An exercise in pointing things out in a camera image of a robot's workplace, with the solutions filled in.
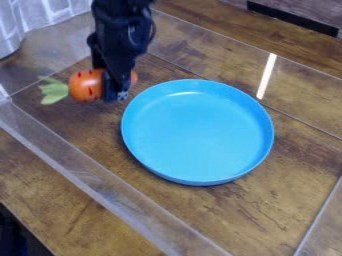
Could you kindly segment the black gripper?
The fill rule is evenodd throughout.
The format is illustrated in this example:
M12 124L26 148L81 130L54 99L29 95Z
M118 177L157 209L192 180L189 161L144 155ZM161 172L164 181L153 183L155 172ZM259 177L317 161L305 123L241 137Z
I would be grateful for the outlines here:
M156 25L148 6L92 6L94 31L86 37L92 66L104 69L101 100L124 101L130 71L155 37Z

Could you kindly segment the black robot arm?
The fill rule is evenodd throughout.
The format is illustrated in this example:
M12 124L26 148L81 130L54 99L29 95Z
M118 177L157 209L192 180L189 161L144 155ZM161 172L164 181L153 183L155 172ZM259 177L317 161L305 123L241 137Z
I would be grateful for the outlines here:
M93 0L94 30L86 38L92 67L100 76L104 102L125 100L132 84L130 71L156 33L149 5L155 0Z

